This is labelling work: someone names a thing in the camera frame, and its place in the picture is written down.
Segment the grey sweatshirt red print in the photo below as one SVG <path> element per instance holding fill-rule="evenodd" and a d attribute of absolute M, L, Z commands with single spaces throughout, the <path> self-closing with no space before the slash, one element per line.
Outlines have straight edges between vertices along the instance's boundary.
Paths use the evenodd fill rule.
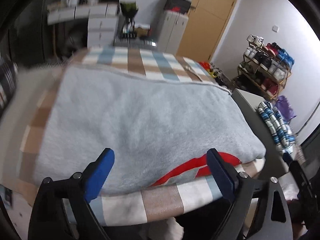
<path fill-rule="evenodd" d="M 148 80 L 110 68 L 67 68 L 48 119 L 33 181 L 82 171 L 110 148 L 105 194 L 135 192 L 214 148 L 248 163 L 265 156 L 228 90 Z"/>

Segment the blue plaid blanket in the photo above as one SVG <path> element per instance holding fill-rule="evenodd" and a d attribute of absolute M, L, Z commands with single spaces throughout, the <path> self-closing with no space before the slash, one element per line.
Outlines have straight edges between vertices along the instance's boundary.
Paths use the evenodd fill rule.
<path fill-rule="evenodd" d="M 293 157 L 295 136 L 277 107 L 269 101 L 262 101 L 258 105 L 257 112 L 268 127 L 277 151 L 281 155 L 287 153 Z"/>

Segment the checkered tablecloth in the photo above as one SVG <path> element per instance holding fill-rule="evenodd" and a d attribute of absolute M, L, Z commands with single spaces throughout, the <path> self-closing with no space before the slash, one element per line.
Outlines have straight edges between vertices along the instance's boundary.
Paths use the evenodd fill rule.
<path fill-rule="evenodd" d="M 103 225 L 180 215 L 221 193 L 206 164 L 215 148 L 257 175 L 266 148 L 231 93 L 185 57 L 94 48 L 50 75 L 21 143 L 17 191 L 33 205 L 42 179 L 63 179 L 105 148 L 114 164 L 92 208 Z"/>

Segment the purple bag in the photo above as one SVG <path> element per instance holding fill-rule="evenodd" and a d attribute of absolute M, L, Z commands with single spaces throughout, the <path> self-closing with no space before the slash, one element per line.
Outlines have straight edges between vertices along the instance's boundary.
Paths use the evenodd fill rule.
<path fill-rule="evenodd" d="M 276 100 L 276 107 L 280 111 L 282 116 L 286 119 L 286 121 L 290 122 L 296 117 L 293 108 L 291 107 L 287 97 L 285 97 L 284 95 L 278 96 Z"/>

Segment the wooden shoe rack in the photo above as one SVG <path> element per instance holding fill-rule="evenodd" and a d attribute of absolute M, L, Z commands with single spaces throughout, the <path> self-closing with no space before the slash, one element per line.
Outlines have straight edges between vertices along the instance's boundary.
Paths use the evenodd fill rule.
<path fill-rule="evenodd" d="M 294 59 L 275 42 L 264 44 L 264 38 L 247 37 L 248 46 L 233 79 L 237 88 L 277 101 L 292 74 Z"/>

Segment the silver hard suitcase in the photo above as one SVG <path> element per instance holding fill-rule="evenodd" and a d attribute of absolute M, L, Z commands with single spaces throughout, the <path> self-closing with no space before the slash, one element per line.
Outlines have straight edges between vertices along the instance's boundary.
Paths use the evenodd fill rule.
<path fill-rule="evenodd" d="M 157 43 L 149 38 L 119 38 L 113 41 L 114 47 L 125 47 L 135 49 L 157 50 Z"/>

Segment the wooden door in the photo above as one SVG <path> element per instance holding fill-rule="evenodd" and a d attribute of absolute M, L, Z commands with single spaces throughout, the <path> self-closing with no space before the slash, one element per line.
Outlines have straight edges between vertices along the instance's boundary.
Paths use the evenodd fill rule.
<path fill-rule="evenodd" d="M 178 56 L 209 61 L 225 31 L 237 0 L 193 0 Z"/>

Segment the white suitcase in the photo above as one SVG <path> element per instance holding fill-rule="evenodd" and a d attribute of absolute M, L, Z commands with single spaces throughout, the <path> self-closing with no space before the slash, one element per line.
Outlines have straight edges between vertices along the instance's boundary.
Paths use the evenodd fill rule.
<path fill-rule="evenodd" d="M 157 48 L 163 53 L 175 55 L 180 46 L 188 16 L 170 10 L 163 11 L 157 26 Z"/>

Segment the black shoe box stack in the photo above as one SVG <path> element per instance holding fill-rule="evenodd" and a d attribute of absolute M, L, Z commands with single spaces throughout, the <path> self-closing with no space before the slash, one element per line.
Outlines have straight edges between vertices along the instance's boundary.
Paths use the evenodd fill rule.
<path fill-rule="evenodd" d="M 191 1 L 188 0 L 167 0 L 164 5 L 164 10 L 186 14 L 191 6 Z"/>

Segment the wall light switch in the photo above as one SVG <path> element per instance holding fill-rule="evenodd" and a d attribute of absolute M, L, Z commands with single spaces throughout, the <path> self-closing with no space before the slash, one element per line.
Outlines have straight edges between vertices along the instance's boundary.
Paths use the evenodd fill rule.
<path fill-rule="evenodd" d="M 279 27 L 277 26 L 277 25 L 274 25 L 273 27 L 272 27 L 272 31 L 274 31 L 274 32 L 278 32 L 279 31 Z"/>

